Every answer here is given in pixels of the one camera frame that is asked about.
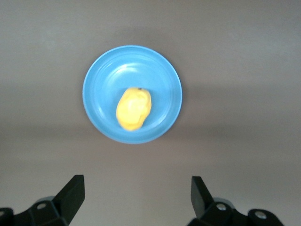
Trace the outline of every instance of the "gray table surface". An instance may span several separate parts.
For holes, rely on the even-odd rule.
[[[82,83],[105,51],[163,54],[178,120],[142,145],[91,124]],[[185,226],[190,179],[238,211],[300,225],[301,1],[0,1],[0,206],[19,213],[84,174],[72,226]]]

